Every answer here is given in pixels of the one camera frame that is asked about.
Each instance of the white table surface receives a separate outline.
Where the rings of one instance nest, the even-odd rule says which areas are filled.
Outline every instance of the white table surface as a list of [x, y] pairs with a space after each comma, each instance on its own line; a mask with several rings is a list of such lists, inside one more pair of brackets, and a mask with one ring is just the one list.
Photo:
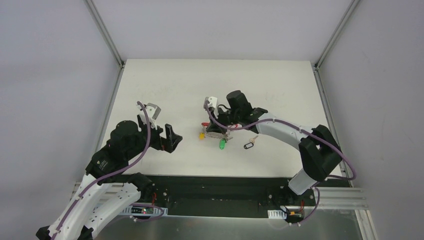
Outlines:
[[[142, 162], [126, 171], [150, 175], [293, 177], [301, 168], [299, 152], [266, 135], [253, 148], [243, 145], [256, 134], [231, 133], [225, 149], [219, 139], [199, 139], [201, 123], [208, 122], [205, 97], [241, 90], [252, 107], [267, 109], [279, 118], [316, 127], [327, 125], [309, 61], [129, 59], [119, 84], [103, 146], [117, 123], [137, 122], [136, 102], [153, 103], [162, 111], [159, 126], [171, 124], [183, 136], [173, 153], [149, 148]], [[333, 174], [341, 176], [339, 167]]]

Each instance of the metal frame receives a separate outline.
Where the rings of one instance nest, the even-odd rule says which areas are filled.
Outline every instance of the metal frame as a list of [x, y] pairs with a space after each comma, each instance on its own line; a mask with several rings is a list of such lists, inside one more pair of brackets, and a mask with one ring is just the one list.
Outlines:
[[370, 210], [355, 210], [357, 222], [364, 240], [379, 240]]
[[114, 56], [118, 66], [122, 69], [124, 67], [124, 61], [122, 60], [122, 57], [118, 52], [117, 46], [112, 40], [111, 35], [109, 34], [109, 31], [106, 28], [105, 23], [103, 22], [102, 17], [100, 16], [100, 13], [96, 8], [96, 5], [94, 4], [93, 0], [85, 0], [84, 2], [93, 18], [95, 25], [98, 28], [98, 31], [103, 37], [104, 42], [106, 43], [112, 55]]
[[361, 2], [361, 0], [352, 0], [347, 7], [346, 11], [343, 14], [343, 17], [341, 18], [340, 22], [338, 23], [337, 27], [335, 28], [334, 32], [332, 33], [330, 40], [328, 41], [327, 45], [324, 47], [324, 50], [321, 53], [321, 56], [319, 56], [318, 61], [316, 62], [315, 66], [319, 70], [323, 62], [325, 61], [327, 55], [329, 54], [330, 50], [333, 48], [333, 46], [336, 44], [337, 40], [339, 39], [343, 29], [345, 29], [346, 23], [353, 15], [355, 9], [357, 8], [358, 4]]

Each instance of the small object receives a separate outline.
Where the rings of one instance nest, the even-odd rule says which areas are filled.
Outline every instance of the small object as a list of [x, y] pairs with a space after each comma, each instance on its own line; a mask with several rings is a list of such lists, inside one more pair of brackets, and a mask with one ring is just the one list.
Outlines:
[[249, 142], [249, 143], [246, 143], [244, 146], [243, 146], [243, 148], [244, 149], [250, 149], [250, 148], [252, 148], [254, 146], [254, 143], [253, 142]]
[[219, 141], [219, 149], [224, 149], [225, 144], [227, 143], [227, 140], [225, 138], [222, 138], [221, 141]]
[[252, 144], [255, 143], [255, 139], [257, 139], [259, 137], [259, 135], [256, 135], [255, 137], [252, 137], [251, 139], [249, 139], [249, 142], [251, 142]]

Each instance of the white wall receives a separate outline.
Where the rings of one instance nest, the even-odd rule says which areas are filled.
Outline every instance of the white wall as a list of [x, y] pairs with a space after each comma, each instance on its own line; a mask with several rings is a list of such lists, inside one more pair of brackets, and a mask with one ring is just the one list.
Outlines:
[[122, 58], [318, 60], [351, 0], [95, 0]]
[[33, 240], [93, 153], [118, 66], [84, 2], [0, 3], [0, 239]]
[[363, 0], [321, 68], [379, 238], [422, 239], [424, 1]]

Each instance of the black mount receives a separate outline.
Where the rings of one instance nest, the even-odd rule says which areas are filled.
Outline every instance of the black mount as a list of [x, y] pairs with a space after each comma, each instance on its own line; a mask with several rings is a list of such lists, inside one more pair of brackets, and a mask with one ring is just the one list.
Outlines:
[[[326, 126], [318, 125], [312, 129], [312, 134], [329, 142], [338, 150], [341, 150]], [[342, 161], [342, 158], [337, 152], [311, 136], [303, 138], [300, 141], [299, 152], [304, 171], [317, 182], [324, 181]]]
[[[227, 110], [223, 110], [222, 108], [220, 108], [220, 105], [218, 105], [218, 117], [214, 116], [216, 120], [222, 125], [230, 126], [234, 124], [240, 124], [242, 126], [246, 126], [258, 121], [260, 116], [268, 113], [266, 109], [260, 107], [252, 108], [251, 103], [248, 102], [245, 94], [242, 93], [240, 90], [235, 90], [228, 93], [226, 99], [230, 108]], [[209, 110], [212, 115], [214, 115], [213, 109]], [[248, 130], [258, 133], [258, 130], [255, 126], [250, 127]], [[226, 129], [216, 125], [212, 120], [210, 120], [206, 131], [208, 133], [214, 132], [221, 134], [227, 132]]]
[[[140, 154], [147, 143], [147, 125], [138, 118], [138, 126], [133, 121], [121, 121], [110, 133], [110, 139], [106, 145], [96, 152], [88, 166], [85, 168], [86, 174], [91, 174], [96, 179], [113, 173], [128, 166], [128, 161]], [[149, 147], [156, 150], [172, 153], [183, 140], [183, 137], [174, 133], [169, 124], [165, 124], [166, 138], [160, 134], [164, 131], [160, 126], [150, 128]], [[114, 183], [116, 175], [108, 177], [98, 184]]]

